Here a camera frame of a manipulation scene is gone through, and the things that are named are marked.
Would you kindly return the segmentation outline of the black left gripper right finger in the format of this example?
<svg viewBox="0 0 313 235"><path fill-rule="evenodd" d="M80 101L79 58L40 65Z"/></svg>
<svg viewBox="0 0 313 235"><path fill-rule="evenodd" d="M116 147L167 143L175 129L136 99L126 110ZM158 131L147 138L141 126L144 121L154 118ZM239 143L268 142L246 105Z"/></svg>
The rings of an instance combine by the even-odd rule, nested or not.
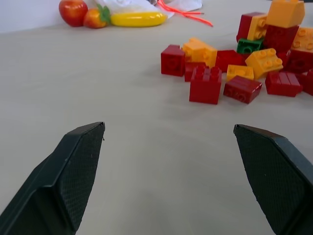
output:
<svg viewBox="0 0 313 235"><path fill-rule="evenodd" d="M253 194L277 235L313 233L313 165L285 137L234 126Z"/></svg>

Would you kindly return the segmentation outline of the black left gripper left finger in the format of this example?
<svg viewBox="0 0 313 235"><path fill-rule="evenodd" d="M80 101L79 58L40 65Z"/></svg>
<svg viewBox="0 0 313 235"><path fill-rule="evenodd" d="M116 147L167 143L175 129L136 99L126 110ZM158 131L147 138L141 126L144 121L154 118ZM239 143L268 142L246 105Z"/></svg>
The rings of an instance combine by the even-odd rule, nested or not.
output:
<svg viewBox="0 0 313 235"><path fill-rule="evenodd" d="M103 122L63 136L38 164L0 215L2 235L74 235L95 181Z"/></svg>

